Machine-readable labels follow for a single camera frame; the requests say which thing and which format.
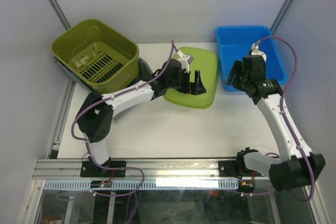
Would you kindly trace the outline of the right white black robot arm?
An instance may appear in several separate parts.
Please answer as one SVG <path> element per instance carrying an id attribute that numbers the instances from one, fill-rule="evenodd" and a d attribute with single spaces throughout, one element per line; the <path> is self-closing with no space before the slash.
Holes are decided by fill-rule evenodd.
<path id="1" fill-rule="evenodd" d="M 314 186 L 326 161 L 314 154 L 302 138 L 287 109 L 284 92 L 276 79 L 266 78 L 266 64 L 260 55 L 236 60 L 226 84 L 245 92 L 263 114 L 276 141 L 279 157 L 273 158 L 249 147 L 237 153 L 226 171 L 242 178 L 256 171 L 270 179 L 277 191 Z"/>

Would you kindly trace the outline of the blue plastic tub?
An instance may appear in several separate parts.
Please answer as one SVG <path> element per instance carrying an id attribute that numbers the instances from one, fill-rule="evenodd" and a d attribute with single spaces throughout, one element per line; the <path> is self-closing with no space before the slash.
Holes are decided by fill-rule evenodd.
<path id="1" fill-rule="evenodd" d="M 226 92 L 238 91 L 225 84 L 234 61 L 241 61 L 248 55 L 253 43 L 271 35 L 271 30 L 266 26 L 221 26 L 215 29 L 221 79 Z M 267 39 L 261 42 L 259 49 L 266 54 L 266 77 L 277 79 L 279 84 L 285 84 L 288 81 L 288 75 L 275 40 Z"/>

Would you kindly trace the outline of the lime green shallow tub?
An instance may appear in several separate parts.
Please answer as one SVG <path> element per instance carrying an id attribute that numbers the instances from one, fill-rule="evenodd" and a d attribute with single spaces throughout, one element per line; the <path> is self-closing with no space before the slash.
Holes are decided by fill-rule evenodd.
<path id="1" fill-rule="evenodd" d="M 189 108 L 206 109 L 214 101 L 218 83 L 218 59 L 214 52 L 195 47 L 180 47 L 179 50 L 185 55 L 193 56 L 190 64 L 190 82 L 195 82 L 194 71 L 200 71 L 201 81 L 206 92 L 199 95 L 183 94 L 169 89 L 163 98 L 171 103 Z"/>

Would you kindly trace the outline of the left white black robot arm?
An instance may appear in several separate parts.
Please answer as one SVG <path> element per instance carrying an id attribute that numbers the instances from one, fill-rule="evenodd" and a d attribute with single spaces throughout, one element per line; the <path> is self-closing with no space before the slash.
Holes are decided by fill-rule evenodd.
<path id="1" fill-rule="evenodd" d="M 75 117 L 73 125 L 77 125 L 83 136 L 91 169 L 99 176 L 110 170 L 110 155 L 107 151 L 106 136 L 110 132 L 112 119 L 119 113 L 144 102 L 149 102 L 174 89 L 179 93 L 200 95 L 206 93 L 201 81 L 201 73 L 194 72 L 194 81 L 190 81 L 189 66 L 193 56 L 186 55 L 180 59 L 170 59 L 157 72 L 147 79 L 120 90 L 100 95 L 94 91 L 89 93 Z"/>

